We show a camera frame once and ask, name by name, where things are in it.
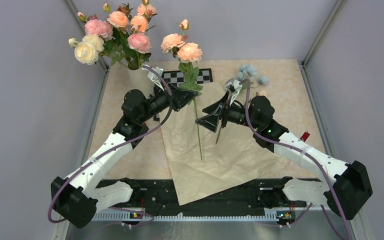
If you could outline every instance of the white rose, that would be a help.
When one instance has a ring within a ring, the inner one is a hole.
[[[89,41],[81,41],[74,48],[75,58],[82,64],[92,65],[98,61],[97,49]]]
[[[92,44],[98,53],[104,50],[104,40],[100,38],[97,34],[90,34],[83,37],[83,42],[88,42]]]

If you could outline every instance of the vase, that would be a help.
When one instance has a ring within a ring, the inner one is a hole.
[[[140,90],[146,98],[154,93],[154,83],[148,78],[148,70],[127,70],[132,89]]]

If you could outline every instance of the white gear rack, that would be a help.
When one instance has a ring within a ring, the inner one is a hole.
[[[179,213],[177,216],[156,216],[155,222],[277,222],[276,210],[265,209],[265,215],[261,216],[183,216]],[[95,214],[92,221],[121,221],[121,222],[140,222],[147,221],[151,218],[144,216],[141,218],[134,218],[130,212],[106,209]]]

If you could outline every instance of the metal frame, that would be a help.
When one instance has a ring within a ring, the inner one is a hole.
[[[85,32],[85,29],[83,27],[83,23],[80,22],[80,20],[76,17],[78,10],[76,8],[76,5],[73,3],[73,0],[64,0],[64,2],[67,4],[67,7],[73,13],[74,20],[77,22],[79,29],[82,32]],[[308,97],[309,97],[309,100],[311,103],[311,107],[312,107],[312,110],[314,112],[314,116],[315,116],[315,119],[317,122],[317,126],[318,126],[319,131],[320,131],[320,135],[322,138],[324,148],[326,150],[326,153],[333,156],[333,157],[335,157],[337,155],[337,153],[336,153],[335,147],[332,145],[329,130],[326,126],[326,123],[325,123],[325,120],[323,117],[323,113],[322,113],[321,107],[319,105],[318,97],[317,97],[317,94],[316,94],[314,87],[313,87],[313,81],[312,81],[312,79],[309,75],[309,72],[307,70],[307,66],[311,62],[311,60],[312,60],[314,54],[316,53],[317,49],[319,48],[319,46],[322,44],[326,34],[328,33],[329,29],[333,25],[336,17],[338,16],[341,9],[344,7],[344,4],[346,2],[347,2],[347,0],[337,0],[336,1],[332,11],[330,12],[330,14],[327,17],[326,21],[324,22],[322,28],[320,29],[319,33],[317,34],[317,37],[315,38],[313,44],[311,45],[311,47],[310,47],[308,53],[306,54],[304,60],[301,62],[298,62],[300,70],[301,70],[302,78],[304,80],[304,84],[305,84],[305,87],[307,89],[307,93],[308,93]],[[100,110],[101,103],[102,103],[102,98],[104,96],[104,91],[105,91],[105,87],[107,85],[108,75],[109,75],[109,71],[110,71],[110,66],[108,66],[106,64],[106,62],[104,61],[104,59],[102,57],[99,58],[99,64],[105,70],[105,74],[104,74],[102,86],[101,86],[101,89],[99,92],[99,98],[98,98],[96,106],[95,106],[93,119],[92,119],[92,122],[90,125],[89,135],[88,135],[86,143],[84,144],[85,145],[84,152],[83,152],[83,155],[82,155],[78,165],[81,165],[81,163],[86,161],[86,159],[88,158],[89,150],[90,150],[91,143],[92,143],[92,138],[93,138],[94,131],[95,131],[95,126],[96,126],[98,115],[99,115],[99,110]],[[356,240],[375,240],[375,237],[371,231],[371,228],[368,224],[366,215],[364,213],[364,209],[362,209],[357,214],[357,216],[352,221],[350,221],[350,223],[351,223],[352,230],[354,232]],[[69,229],[69,222],[67,222],[67,221],[56,224],[54,227],[51,239],[52,240],[65,240],[68,229]]]

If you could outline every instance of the flower bud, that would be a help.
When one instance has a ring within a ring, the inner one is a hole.
[[[86,23],[86,16],[83,14],[83,12],[78,12],[77,17],[78,19],[80,19],[80,21],[82,21],[83,23]]]
[[[68,39],[68,44],[70,44],[70,47],[75,48],[79,42],[74,37]]]
[[[187,19],[181,21],[181,23],[179,24],[180,28],[183,30],[183,31],[186,31],[189,29],[189,21]]]
[[[137,25],[133,25],[132,27],[131,27],[131,33],[132,34],[137,34],[139,32],[139,26],[137,26]]]
[[[111,7],[108,3],[103,5],[103,11],[109,13],[111,11]]]
[[[117,8],[117,11],[124,13],[126,16],[130,14],[129,4],[121,5]]]

